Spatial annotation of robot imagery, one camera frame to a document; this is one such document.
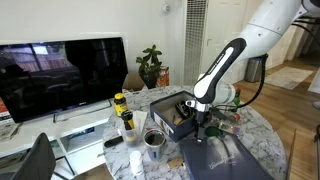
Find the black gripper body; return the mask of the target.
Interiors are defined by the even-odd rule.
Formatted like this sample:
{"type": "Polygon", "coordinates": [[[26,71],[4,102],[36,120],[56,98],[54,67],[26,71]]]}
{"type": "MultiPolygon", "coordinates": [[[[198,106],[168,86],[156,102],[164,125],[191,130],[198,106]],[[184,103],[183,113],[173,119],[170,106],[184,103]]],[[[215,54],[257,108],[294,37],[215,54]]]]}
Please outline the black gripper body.
{"type": "Polygon", "coordinates": [[[196,129],[200,130],[211,119],[211,106],[202,104],[197,100],[187,100],[186,105],[195,111],[196,129]]]}

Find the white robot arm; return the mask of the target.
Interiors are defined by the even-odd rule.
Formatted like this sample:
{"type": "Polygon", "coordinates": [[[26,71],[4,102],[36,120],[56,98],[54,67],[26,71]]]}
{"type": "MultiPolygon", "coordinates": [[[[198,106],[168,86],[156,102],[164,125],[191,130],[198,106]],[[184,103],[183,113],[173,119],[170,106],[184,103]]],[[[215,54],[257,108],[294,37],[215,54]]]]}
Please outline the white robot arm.
{"type": "Polygon", "coordinates": [[[239,36],[219,53],[193,88],[193,100],[186,104],[196,110],[195,138],[204,139],[204,122],[212,104],[229,103],[235,92],[227,93],[221,79],[240,60],[266,54],[298,18],[320,17],[320,0],[264,0],[239,36]]]}

